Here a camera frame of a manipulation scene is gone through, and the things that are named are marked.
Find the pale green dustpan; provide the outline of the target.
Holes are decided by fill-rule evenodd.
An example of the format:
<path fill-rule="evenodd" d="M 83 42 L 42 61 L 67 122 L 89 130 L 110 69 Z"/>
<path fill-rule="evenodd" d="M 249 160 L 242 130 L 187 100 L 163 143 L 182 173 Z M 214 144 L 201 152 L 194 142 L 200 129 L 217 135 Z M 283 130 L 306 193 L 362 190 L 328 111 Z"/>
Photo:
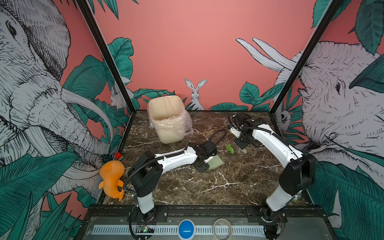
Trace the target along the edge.
<path fill-rule="evenodd" d="M 206 160 L 206 163 L 209 165 L 210 170 L 214 170 L 214 169 L 216 169 L 216 168 L 218 168 L 224 164 L 224 162 L 222 161 L 222 159 L 218 155 L 209 157 Z"/>

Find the green paper scrap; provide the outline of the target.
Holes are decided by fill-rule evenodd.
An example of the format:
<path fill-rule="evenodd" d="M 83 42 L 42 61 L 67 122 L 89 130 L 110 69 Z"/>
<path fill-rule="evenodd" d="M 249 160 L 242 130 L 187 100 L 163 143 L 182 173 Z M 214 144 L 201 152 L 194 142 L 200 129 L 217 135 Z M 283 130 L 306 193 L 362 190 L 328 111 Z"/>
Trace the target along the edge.
<path fill-rule="evenodd" d="M 231 154 L 234 154 L 234 153 L 235 153 L 235 150 L 234 150 L 234 148 L 232 147 L 231 144 L 227 144 L 226 149 L 227 149 L 227 151 L 228 151 L 229 153 L 231 153 Z"/>

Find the cream trash bin with bag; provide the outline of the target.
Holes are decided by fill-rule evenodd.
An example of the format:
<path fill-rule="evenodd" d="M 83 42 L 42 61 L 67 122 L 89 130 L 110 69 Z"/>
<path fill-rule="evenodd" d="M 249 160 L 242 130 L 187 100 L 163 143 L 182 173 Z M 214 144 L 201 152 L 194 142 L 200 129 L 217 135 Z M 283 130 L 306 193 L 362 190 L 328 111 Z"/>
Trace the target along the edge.
<path fill-rule="evenodd" d="M 192 118 L 176 95 L 155 98 L 148 103 L 150 128 L 163 144 L 175 143 L 193 134 Z"/>

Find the pale green hand brush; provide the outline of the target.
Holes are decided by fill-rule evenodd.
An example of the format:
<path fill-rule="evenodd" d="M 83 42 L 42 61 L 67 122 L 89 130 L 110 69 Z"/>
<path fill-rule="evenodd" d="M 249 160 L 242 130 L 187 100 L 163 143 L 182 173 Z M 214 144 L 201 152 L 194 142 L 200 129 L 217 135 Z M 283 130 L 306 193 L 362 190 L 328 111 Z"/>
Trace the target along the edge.
<path fill-rule="evenodd" d="M 240 148 L 240 150 L 241 150 L 241 152 L 244 153 L 244 154 L 247 154 L 247 153 L 248 153 L 246 149 L 242 149 L 242 148 Z"/>

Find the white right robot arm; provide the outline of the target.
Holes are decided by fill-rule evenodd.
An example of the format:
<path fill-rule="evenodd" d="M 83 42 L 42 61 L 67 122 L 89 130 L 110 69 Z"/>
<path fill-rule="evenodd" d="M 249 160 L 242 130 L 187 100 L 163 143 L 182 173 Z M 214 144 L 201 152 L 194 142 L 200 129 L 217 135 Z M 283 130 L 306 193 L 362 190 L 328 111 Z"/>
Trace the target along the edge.
<path fill-rule="evenodd" d="M 260 215 L 263 221 L 273 222 L 295 196 L 315 183 L 316 158 L 286 143 L 262 118 L 246 113 L 229 114 L 229 130 L 235 143 L 245 149 L 254 141 L 266 147 L 284 168 L 275 191 L 263 201 Z"/>

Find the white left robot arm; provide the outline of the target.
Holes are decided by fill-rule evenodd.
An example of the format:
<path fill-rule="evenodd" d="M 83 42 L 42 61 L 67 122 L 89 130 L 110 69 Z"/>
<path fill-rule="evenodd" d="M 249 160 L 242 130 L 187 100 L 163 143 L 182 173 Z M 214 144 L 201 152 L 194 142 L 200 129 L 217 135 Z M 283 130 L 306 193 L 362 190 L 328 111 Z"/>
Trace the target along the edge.
<path fill-rule="evenodd" d="M 161 176 L 186 165 L 194 166 L 199 173 L 218 167 L 220 164 L 215 163 L 217 145 L 226 135 L 226 130 L 218 130 L 202 144 L 188 142 L 183 149 L 177 151 L 165 154 L 146 151 L 139 157 L 127 172 L 123 190 L 134 193 L 138 217 L 143 223 L 151 222 L 156 216 L 153 191 Z"/>

